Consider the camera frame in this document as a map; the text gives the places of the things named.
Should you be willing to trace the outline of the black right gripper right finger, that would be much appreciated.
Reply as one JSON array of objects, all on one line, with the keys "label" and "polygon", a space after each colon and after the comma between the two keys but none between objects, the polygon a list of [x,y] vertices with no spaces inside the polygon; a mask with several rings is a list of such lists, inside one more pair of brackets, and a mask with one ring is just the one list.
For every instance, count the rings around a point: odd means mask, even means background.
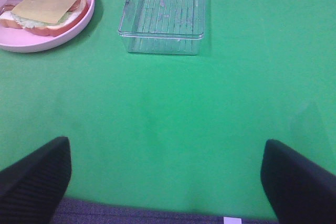
[{"label": "black right gripper right finger", "polygon": [[279,223],[335,223],[335,175],[288,145],[266,141],[260,180]]}]

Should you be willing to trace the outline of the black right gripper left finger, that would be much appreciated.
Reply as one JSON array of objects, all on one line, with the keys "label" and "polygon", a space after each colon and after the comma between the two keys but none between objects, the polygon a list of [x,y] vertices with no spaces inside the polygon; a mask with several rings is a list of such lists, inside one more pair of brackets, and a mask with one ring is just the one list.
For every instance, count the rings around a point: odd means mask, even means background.
[{"label": "black right gripper left finger", "polygon": [[57,137],[1,171],[1,223],[50,223],[71,178],[69,139]]}]

